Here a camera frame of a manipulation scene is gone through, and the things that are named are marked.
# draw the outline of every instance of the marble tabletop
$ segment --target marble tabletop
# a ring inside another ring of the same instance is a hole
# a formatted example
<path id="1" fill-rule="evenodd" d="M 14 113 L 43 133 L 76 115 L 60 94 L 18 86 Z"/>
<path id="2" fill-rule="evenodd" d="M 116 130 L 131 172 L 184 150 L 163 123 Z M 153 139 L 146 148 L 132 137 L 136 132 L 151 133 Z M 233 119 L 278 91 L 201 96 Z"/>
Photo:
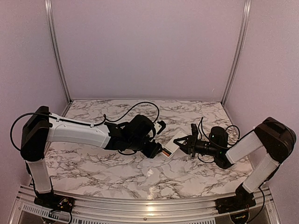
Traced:
<path id="1" fill-rule="evenodd" d="M 142 100 L 76 100 L 66 117 L 100 122 L 105 113 L 110 119 L 119 118 L 131 106 Z M 150 100 L 160 108 L 160 117 L 166 129 L 156 137 L 166 144 L 178 131 L 191 133 L 190 124 L 204 117 L 204 130 L 231 125 L 218 102 Z M 139 105 L 123 121 L 144 114 L 154 120 L 156 108 Z M 236 139 L 233 130 L 231 140 Z M 234 192 L 252 171 L 248 159 L 242 159 L 223 170 L 213 163 L 202 163 L 197 157 L 177 150 L 170 159 L 157 155 L 146 158 L 142 153 L 124 156 L 117 151 L 75 144 L 54 142 L 46 163 L 55 190 L 99 197 L 170 199 L 210 196 Z"/>

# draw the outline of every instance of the robotic arm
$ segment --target robotic arm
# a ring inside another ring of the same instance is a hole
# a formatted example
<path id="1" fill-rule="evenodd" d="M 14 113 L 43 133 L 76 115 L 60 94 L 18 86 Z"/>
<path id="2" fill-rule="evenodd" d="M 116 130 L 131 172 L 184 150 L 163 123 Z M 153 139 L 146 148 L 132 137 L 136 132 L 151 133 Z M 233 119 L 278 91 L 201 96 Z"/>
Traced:
<path id="1" fill-rule="evenodd" d="M 227 147 L 228 133 L 222 127 L 211 129 L 209 141 L 198 139 L 199 132 L 195 124 L 191 124 L 191 129 L 192 135 L 175 139 L 174 143 L 192 157 L 196 153 L 213 156 L 216 165 L 223 169 L 231 167 L 261 147 L 267 151 L 256 169 L 236 189 L 236 196 L 216 200 L 216 209 L 220 214 L 255 206 L 253 192 L 275 174 L 280 164 L 292 153 L 296 142 L 294 131 L 271 117 L 231 148 Z"/>
<path id="2" fill-rule="evenodd" d="M 163 121 L 153 123 L 143 115 L 136 115 L 130 122 L 120 124 L 93 124 L 52 114 L 46 106 L 41 106 L 33 114 L 23 127 L 20 151 L 34 181 L 35 204 L 51 208 L 52 211 L 71 213 L 74 199 L 54 194 L 44 158 L 47 142 L 81 143 L 106 150 L 131 149 L 142 152 L 148 158 L 154 158 L 163 150 L 154 137 L 165 129 L 166 124 Z M 191 124 L 191 129 L 191 135 L 173 142 L 192 157 L 196 153 L 213 156 L 216 165 L 223 169 L 231 167 L 261 147 L 267 151 L 256 169 L 236 189 L 235 196 L 216 200 L 219 214 L 255 206 L 253 192 L 275 174 L 293 151 L 296 142 L 294 131 L 273 118 L 267 118 L 233 147 L 228 147 L 228 133 L 222 127 L 211 129 L 209 141 L 198 139 L 199 130 L 195 124 Z"/>
<path id="3" fill-rule="evenodd" d="M 46 142 L 74 142 L 106 150 L 131 149 L 154 158 L 163 148 L 153 138 L 165 127 L 163 121 L 154 124 L 143 115 L 121 124 L 81 122 L 50 113 L 48 107 L 41 106 L 24 125 L 21 140 L 21 156 L 34 181 L 35 203 L 66 212 L 71 212 L 73 205 L 73 198 L 54 194 L 44 158 Z"/>

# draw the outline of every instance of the lavender wall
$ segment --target lavender wall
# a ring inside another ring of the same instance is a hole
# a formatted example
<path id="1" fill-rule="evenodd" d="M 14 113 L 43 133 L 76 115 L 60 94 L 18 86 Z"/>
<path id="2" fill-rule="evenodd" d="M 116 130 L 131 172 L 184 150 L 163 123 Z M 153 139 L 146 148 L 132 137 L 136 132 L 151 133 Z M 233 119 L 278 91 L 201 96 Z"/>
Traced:
<path id="1" fill-rule="evenodd" d="M 12 122 L 48 105 L 61 113 L 66 101 L 58 79 L 44 2 L 0 1 L 0 223 L 7 223 L 21 183 L 29 180 L 24 160 L 11 145 Z M 17 145 L 22 120 L 15 128 Z"/>
<path id="2" fill-rule="evenodd" d="M 253 0 L 247 39 L 226 104 L 246 133 L 267 116 L 299 134 L 299 2 Z M 257 164 L 263 152 L 252 155 Z M 299 143 L 270 183 L 282 224 L 299 220 Z"/>
<path id="3" fill-rule="evenodd" d="M 71 95 L 220 101 L 242 0 L 53 0 Z"/>

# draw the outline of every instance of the cable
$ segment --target cable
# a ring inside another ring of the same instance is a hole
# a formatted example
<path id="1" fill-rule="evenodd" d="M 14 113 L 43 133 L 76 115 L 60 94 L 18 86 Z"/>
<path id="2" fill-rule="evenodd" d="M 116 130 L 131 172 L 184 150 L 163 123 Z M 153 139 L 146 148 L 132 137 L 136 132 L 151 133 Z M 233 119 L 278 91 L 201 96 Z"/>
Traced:
<path id="1" fill-rule="evenodd" d="M 201 123 L 202 123 L 202 120 L 200 120 L 200 122 L 199 122 L 199 124 L 198 124 L 198 126 L 197 126 L 197 129 L 198 129 L 198 131 L 199 131 L 199 133 L 200 133 L 200 139 L 199 139 L 199 140 L 202 139 L 202 133 L 201 133 L 200 128 L 199 128 Z"/>
<path id="2" fill-rule="evenodd" d="M 49 218 L 52 218 L 52 217 L 51 217 L 51 213 L 54 212 L 54 211 L 57 211 L 57 210 L 59 210 L 59 209 L 57 209 L 57 208 L 52 209 L 52 210 L 49 212 L 48 217 L 49 217 Z M 68 224 L 71 224 L 71 222 L 73 221 L 73 215 L 71 214 L 71 211 L 69 212 L 69 214 L 70 214 L 70 220 L 69 220 Z"/>
<path id="3" fill-rule="evenodd" d="M 134 151 L 133 153 L 129 153 L 129 154 L 126 154 L 126 153 L 122 153 L 120 150 L 117 150 L 119 152 L 119 154 L 122 154 L 122 155 L 134 155 L 137 153 L 137 151 Z"/>
<path id="4" fill-rule="evenodd" d="M 122 115 L 120 118 L 118 118 L 118 119 L 116 119 L 116 120 L 109 120 L 108 118 L 106 119 L 107 121 L 109 121 L 109 122 L 112 122 L 112 123 L 114 123 L 114 122 L 117 122 L 117 121 L 119 121 L 119 120 L 121 120 L 121 119 L 123 119 L 134 107 L 136 107 L 136 106 L 138 106 L 138 105 L 140 105 L 140 104 L 151 104 L 151 105 L 153 105 L 154 107 L 156 107 L 157 108 L 157 117 L 156 117 L 156 119 L 153 121 L 153 123 L 155 123 L 157 120 L 158 120 L 158 118 L 159 118 L 159 115 L 160 115 L 160 110 L 159 110 L 159 107 L 156 105 L 156 104 L 154 104 L 154 103 L 152 103 L 152 102 L 147 102 L 147 101 L 143 101 L 143 102 L 140 102 L 140 103 L 138 103 L 138 104 L 135 104 L 134 106 L 132 106 L 124 115 Z"/>
<path id="5" fill-rule="evenodd" d="M 144 102 L 140 102 L 140 103 L 137 103 L 135 104 L 134 106 L 132 106 L 124 115 L 122 115 L 119 119 L 117 120 L 109 120 L 107 118 L 107 115 L 106 114 L 103 114 L 103 117 L 104 117 L 104 120 L 100 123 L 97 123 L 97 124 L 94 124 L 93 126 L 100 126 L 102 124 L 105 123 L 105 121 L 109 121 L 109 122 L 117 122 L 119 120 L 121 120 L 122 118 L 124 118 L 134 107 L 140 105 L 140 104 L 151 104 L 151 105 L 154 105 L 156 108 L 157 108 L 157 117 L 155 118 L 155 120 L 153 121 L 153 123 L 155 123 L 158 118 L 159 118 L 159 115 L 160 115 L 160 110 L 158 108 L 158 106 L 152 102 L 147 102 L 147 101 L 144 101 Z M 54 117 L 54 116 L 51 116 L 49 114 L 44 114 L 44 113 L 36 113 L 36 112 L 30 112 L 30 113 L 25 113 L 21 116 L 19 116 L 12 124 L 11 128 L 10 128 L 10 141 L 12 143 L 12 145 L 15 147 L 16 150 L 18 151 L 21 151 L 17 146 L 16 144 L 14 143 L 14 140 L 13 140 L 13 129 L 14 129 L 14 126 L 15 124 L 23 117 L 26 117 L 26 116 L 29 116 L 29 115 L 39 115 L 39 116 L 44 116 L 44 117 L 47 117 L 47 118 L 52 118 L 52 119 L 55 119 L 55 120 L 60 120 L 60 121 L 64 121 L 64 122 L 68 122 L 68 123 L 73 123 L 73 124 L 77 124 L 77 125 L 84 125 L 84 126 L 90 126 L 92 125 L 91 123 L 88 124 L 88 123 L 83 123 L 83 122 L 80 122 L 80 121 L 74 121 L 74 120 L 68 120 L 68 119 L 61 119 L 61 118 L 57 118 L 57 117 Z"/>
<path id="6" fill-rule="evenodd" d="M 259 188 L 259 190 L 261 191 L 261 193 L 263 195 L 263 205 L 262 205 L 261 209 L 259 210 L 259 212 L 250 221 L 248 221 L 246 224 L 251 223 L 263 211 L 263 208 L 265 206 L 265 201 L 266 201 L 265 194 L 264 194 L 263 190 L 261 189 L 261 187 L 258 187 L 258 188 Z"/>
<path id="7" fill-rule="evenodd" d="M 238 130 L 238 139 L 237 141 L 234 143 L 234 144 L 229 144 L 230 146 L 234 146 L 235 144 L 237 144 L 238 140 L 240 139 L 240 135 L 241 135 L 241 132 L 240 132 L 240 129 L 237 125 L 230 125 L 230 126 L 227 126 L 227 128 L 225 129 L 225 132 L 230 128 L 230 127 L 235 127 L 237 130 Z"/>
<path id="8" fill-rule="evenodd" d="M 201 162 L 203 162 L 203 163 L 213 163 L 213 162 L 215 162 L 215 160 L 213 160 L 212 162 L 206 162 L 206 161 L 201 160 L 200 157 L 199 157 L 199 153 L 197 154 L 197 158 L 198 158 Z"/>
<path id="9" fill-rule="evenodd" d="M 209 140 L 209 142 L 211 141 L 210 138 L 206 135 L 206 133 L 204 132 L 203 126 L 202 126 L 202 120 L 204 117 L 201 118 L 200 123 L 201 123 L 201 131 L 204 134 L 204 136 Z M 213 143 L 213 145 L 216 145 L 217 147 L 223 148 L 223 149 L 230 149 L 231 147 L 223 147 L 220 145 L 217 145 L 216 143 Z"/>
<path id="10" fill-rule="evenodd" d="M 47 117 L 47 118 L 53 118 L 53 119 L 57 119 L 53 116 L 50 116 L 48 114 L 43 114 L 43 113 L 25 113 L 21 116 L 19 116 L 12 124 L 11 128 L 10 128 L 10 141 L 11 143 L 13 144 L 13 146 L 18 150 L 18 151 L 21 151 L 17 146 L 16 144 L 14 143 L 14 140 L 13 140 L 13 129 L 14 129 L 14 126 L 15 124 L 23 117 L 26 117 L 26 116 L 29 116 L 29 115 L 41 115 L 41 116 L 44 116 L 44 117 Z"/>

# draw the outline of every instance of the aluminum frame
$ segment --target aluminum frame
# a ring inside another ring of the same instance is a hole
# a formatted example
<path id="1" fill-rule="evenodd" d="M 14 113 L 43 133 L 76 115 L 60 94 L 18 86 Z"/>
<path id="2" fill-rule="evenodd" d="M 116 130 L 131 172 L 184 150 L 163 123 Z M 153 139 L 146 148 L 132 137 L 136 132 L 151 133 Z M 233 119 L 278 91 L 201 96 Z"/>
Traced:
<path id="1" fill-rule="evenodd" d="M 240 35 L 239 35 L 237 48 L 235 51 L 235 57 L 234 57 L 233 64 L 232 64 L 232 67 L 230 69 L 230 73 L 228 76 L 228 82 L 225 87 L 225 91 L 223 93 L 222 100 L 221 100 L 221 104 L 223 106 L 225 105 L 225 103 L 228 100 L 228 96 L 229 96 L 229 93 L 232 88 L 232 85 L 233 85 L 233 82 L 235 79 L 235 75 L 237 72 L 237 68 L 238 68 L 238 64 L 239 64 L 240 56 L 241 56 L 241 51 L 243 49 L 245 39 L 246 39 L 250 9 L 251 9 L 251 0 L 245 0 Z"/>
<path id="2" fill-rule="evenodd" d="M 280 224 L 277 211 L 269 188 L 263 188 L 265 193 L 265 208 L 268 211 L 271 224 Z M 55 191 L 57 194 L 75 198 L 73 215 L 79 218 L 103 220 L 110 223 L 191 223 L 202 219 L 221 217 L 215 208 L 215 200 L 220 197 L 233 196 L 234 193 L 204 196 L 188 199 L 143 200 L 114 199 L 93 196 L 82 196 Z M 257 205 L 263 203 L 262 193 L 254 193 Z M 33 204 L 35 193 L 32 187 L 21 186 L 13 206 L 9 224 L 19 222 L 24 203 Z"/>
<path id="3" fill-rule="evenodd" d="M 72 102 L 71 103 L 68 103 L 64 109 L 64 111 L 61 113 L 61 116 L 65 117 L 67 112 L 69 111 L 70 107 L 72 105 Z"/>
<path id="4" fill-rule="evenodd" d="M 46 13 L 48 17 L 48 26 L 49 26 L 49 32 L 50 32 L 50 38 L 52 42 L 52 48 L 54 51 L 54 57 L 55 57 L 55 62 L 56 66 L 58 69 L 58 74 L 60 78 L 60 82 L 64 91 L 64 96 L 68 104 L 72 102 L 69 88 L 66 83 L 65 75 L 64 75 L 64 69 L 62 67 L 62 62 L 59 54 L 59 49 L 58 49 L 58 43 L 57 43 L 57 38 L 56 38 L 56 32 L 55 32 L 55 25 L 54 25 L 54 17 L 53 17 L 53 11 L 52 11 L 52 1 L 51 0 L 45 0 L 45 7 L 46 7 Z"/>

